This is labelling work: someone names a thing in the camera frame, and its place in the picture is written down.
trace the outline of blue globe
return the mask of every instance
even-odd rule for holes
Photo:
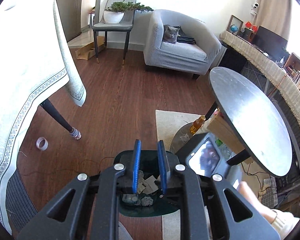
[[[238,27],[235,26],[234,24],[231,25],[230,29],[231,29],[231,31],[234,32],[234,33],[238,31]]]

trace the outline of person's hand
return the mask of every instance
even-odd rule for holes
[[[277,213],[270,208],[261,204],[253,193],[252,189],[245,181],[241,181],[237,188],[237,191],[271,224],[275,220]]]

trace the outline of gray ribbed mat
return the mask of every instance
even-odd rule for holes
[[[6,209],[18,232],[38,213],[23,185],[18,169],[8,182]]]

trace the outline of beige curtain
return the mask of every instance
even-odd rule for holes
[[[290,33],[292,1],[258,0],[258,3],[259,9],[254,25],[261,25],[287,40]]]

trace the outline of armchair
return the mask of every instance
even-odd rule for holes
[[[195,38],[197,44],[162,42],[165,24],[181,26],[187,35]],[[206,74],[220,49],[217,37],[199,20],[169,10],[152,12],[143,51],[146,65],[190,72],[197,78]]]

